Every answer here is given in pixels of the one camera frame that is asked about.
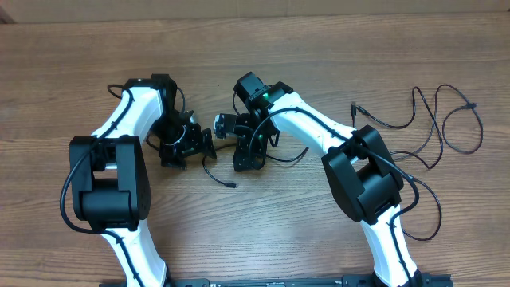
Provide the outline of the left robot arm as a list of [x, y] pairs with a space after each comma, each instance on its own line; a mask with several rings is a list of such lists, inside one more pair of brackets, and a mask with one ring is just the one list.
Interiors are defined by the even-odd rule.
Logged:
[[170, 286], [167, 263], [149, 231], [151, 187], [142, 146], [159, 138], [163, 167], [186, 169], [186, 158], [215, 158], [210, 129], [193, 113], [175, 108], [182, 90], [167, 74], [132, 78], [119, 86], [119, 105], [90, 136], [69, 143], [70, 172], [61, 191], [65, 223], [84, 234], [99, 234], [112, 247], [126, 286]]

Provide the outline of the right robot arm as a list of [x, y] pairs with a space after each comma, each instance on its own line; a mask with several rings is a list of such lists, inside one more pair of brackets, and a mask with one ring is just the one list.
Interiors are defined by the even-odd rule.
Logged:
[[418, 286], [420, 273], [406, 247], [400, 191], [412, 183], [397, 167], [379, 132], [336, 123], [304, 102], [288, 85], [265, 85], [247, 73], [233, 90], [255, 117], [246, 157], [254, 169], [265, 163], [268, 138], [287, 132], [320, 158], [332, 196], [342, 212], [361, 224], [385, 286]]

